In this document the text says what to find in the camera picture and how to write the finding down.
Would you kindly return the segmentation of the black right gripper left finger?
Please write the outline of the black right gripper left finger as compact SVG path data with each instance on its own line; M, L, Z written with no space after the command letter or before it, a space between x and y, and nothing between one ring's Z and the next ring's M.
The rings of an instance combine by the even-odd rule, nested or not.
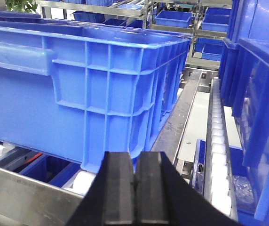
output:
M88 191L67 226L133 226L134 172L127 152L106 152Z

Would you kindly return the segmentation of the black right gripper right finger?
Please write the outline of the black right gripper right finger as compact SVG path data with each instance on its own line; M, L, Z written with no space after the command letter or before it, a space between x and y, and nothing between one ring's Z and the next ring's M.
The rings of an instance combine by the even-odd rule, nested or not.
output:
M142 152L136 166L139 226L237 226L194 190L164 152Z

